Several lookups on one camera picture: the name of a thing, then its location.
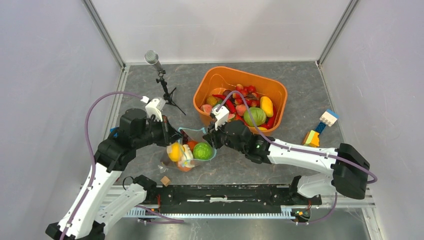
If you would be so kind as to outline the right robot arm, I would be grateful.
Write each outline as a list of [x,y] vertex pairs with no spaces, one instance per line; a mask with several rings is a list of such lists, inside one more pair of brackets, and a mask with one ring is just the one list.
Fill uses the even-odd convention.
[[288,196],[295,204],[324,194],[338,193],[356,200],[366,196],[370,164],[350,144],[341,143],[337,148],[290,144],[252,133],[240,120],[221,126],[211,124],[203,139],[214,149],[228,147],[256,164],[290,165],[315,171],[315,175],[294,177]]

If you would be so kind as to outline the green custard apple toy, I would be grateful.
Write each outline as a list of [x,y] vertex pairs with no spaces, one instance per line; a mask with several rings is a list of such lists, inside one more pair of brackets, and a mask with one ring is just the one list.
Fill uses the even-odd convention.
[[207,142],[199,142],[193,149],[193,157],[197,160],[209,160],[214,156],[214,149]]

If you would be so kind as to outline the white mushroom toy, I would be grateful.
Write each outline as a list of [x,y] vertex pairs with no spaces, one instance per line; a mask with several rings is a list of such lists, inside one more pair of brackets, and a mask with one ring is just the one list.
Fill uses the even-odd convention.
[[178,162],[179,165],[188,167],[188,168],[194,168],[194,155],[192,151],[190,150],[189,146],[187,144],[183,145],[183,154],[180,158],[180,161]]

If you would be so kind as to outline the orange fruit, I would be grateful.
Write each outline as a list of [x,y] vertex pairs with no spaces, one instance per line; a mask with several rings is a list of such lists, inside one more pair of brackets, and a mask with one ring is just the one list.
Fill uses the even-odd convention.
[[191,167],[185,167],[185,166],[182,166],[182,165],[177,165],[177,168],[180,170],[180,171],[182,171],[182,172],[189,172],[192,168]]

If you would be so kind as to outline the clear zip top bag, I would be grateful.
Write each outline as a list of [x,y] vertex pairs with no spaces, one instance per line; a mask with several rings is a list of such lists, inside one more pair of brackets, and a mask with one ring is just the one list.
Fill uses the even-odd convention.
[[216,156],[217,150],[203,138],[207,133],[204,127],[200,129],[180,127],[178,130],[182,138],[171,143],[163,151],[158,164],[161,172],[167,169],[189,172],[210,162]]

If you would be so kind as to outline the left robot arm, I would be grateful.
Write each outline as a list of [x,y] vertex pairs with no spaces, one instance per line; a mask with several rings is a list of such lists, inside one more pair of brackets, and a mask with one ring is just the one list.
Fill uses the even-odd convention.
[[168,147],[183,136],[166,116],[131,108],[120,117],[119,126],[92,151],[92,165],[82,189],[67,214],[47,226],[53,240],[103,240],[107,231],[137,204],[153,203],[157,183],[137,176],[113,202],[100,206],[111,186],[136,157],[138,149],[150,145]]

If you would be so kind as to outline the small orange pumpkin toy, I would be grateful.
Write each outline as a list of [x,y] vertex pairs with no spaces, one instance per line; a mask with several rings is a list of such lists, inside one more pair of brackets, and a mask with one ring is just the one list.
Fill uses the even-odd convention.
[[194,150],[194,148],[195,148],[195,146],[198,144],[198,142],[197,141],[194,141],[194,140],[190,140],[190,141],[188,141],[187,142],[187,145],[188,145],[188,147],[189,147],[189,149],[191,150],[191,151],[193,151]]

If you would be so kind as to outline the yellow lemon toy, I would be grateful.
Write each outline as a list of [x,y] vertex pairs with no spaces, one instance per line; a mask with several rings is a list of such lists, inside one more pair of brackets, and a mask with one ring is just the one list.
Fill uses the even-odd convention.
[[166,147],[168,158],[172,162],[179,162],[185,153],[185,148],[178,142],[174,142]]

